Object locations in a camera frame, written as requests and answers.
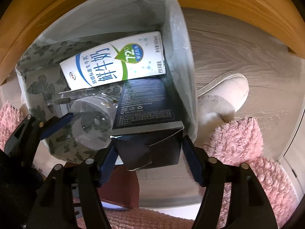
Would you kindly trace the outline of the pink fluffy rug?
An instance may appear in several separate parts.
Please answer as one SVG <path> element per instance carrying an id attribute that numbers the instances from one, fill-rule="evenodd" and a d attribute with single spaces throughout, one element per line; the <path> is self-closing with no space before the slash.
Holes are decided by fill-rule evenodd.
<path id="1" fill-rule="evenodd" d="M 78 228 L 76 207 L 87 228 L 216 228 L 227 183 L 231 198 L 226 228 L 277 228 L 272 205 L 251 166 L 223 164 L 187 136 L 182 140 L 184 155 L 194 180 L 205 189 L 194 221 L 147 209 L 104 210 L 97 189 L 114 168 L 114 144 L 99 150 L 92 163 L 68 168 L 58 164 L 43 179 L 32 166 L 39 142 L 71 119 L 72 114 L 47 122 L 18 119 L 1 150 L 1 228 Z"/>

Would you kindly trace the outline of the dark blue cardboard box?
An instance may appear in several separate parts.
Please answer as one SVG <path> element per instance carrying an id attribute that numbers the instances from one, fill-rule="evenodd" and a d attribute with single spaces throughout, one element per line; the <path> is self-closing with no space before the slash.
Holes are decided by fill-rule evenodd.
<path id="1" fill-rule="evenodd" d="M 183 132 L 179 105 L 159 77 L 126 81 L 111 139 L 127 170 L 177 164 Z"/>

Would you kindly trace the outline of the white milk carton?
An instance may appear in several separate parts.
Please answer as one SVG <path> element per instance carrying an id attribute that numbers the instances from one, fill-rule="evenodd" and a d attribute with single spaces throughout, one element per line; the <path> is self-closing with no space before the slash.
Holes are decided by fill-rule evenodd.
<path id="1" fill-rule="evenodd" d="M 161 33 L 101 44 L 60 63 L 71 90 L 166 74 Z"/>

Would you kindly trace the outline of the white slipper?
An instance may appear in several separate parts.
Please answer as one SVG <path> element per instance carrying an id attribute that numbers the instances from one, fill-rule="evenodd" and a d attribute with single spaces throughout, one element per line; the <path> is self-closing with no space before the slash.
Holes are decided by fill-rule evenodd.
<path id="1" fill-rule="evenodd" d="M 197 91 L 198 131 L 195 146 L 202 146 L 217 127 L 234 120 L 247 100 L 247 78 L 236 71 L 224 73 Z"/>

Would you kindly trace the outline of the clear plastic clamshell container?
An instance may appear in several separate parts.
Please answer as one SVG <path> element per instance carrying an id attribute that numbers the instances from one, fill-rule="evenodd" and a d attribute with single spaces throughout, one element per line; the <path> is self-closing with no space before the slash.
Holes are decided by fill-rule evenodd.
<path id="1" fill-rule="evenodd" d="M 52 107 L 54 110 L 67 109 L 69 111 L 73 103 L 78 99 L 99 95 L 118 97 L 121 93 L 121 89 L 121 86 L 101 86 L 75 91 L 70 90 L 52 95 L 51 99 L 46 101 L 46 104 L 48 108 Z"/>

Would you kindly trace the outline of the clear christmas glass cup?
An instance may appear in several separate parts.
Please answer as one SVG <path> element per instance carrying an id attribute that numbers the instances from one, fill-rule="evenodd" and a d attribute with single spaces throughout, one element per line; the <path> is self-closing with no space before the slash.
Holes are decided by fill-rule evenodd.
<path id="1" fill-rule="evenodd" d="M 75 141 L 95 151 L 107 148 L 117 107 L 118 97 L 106 94 L 76 100 L 70 110 Z"/>

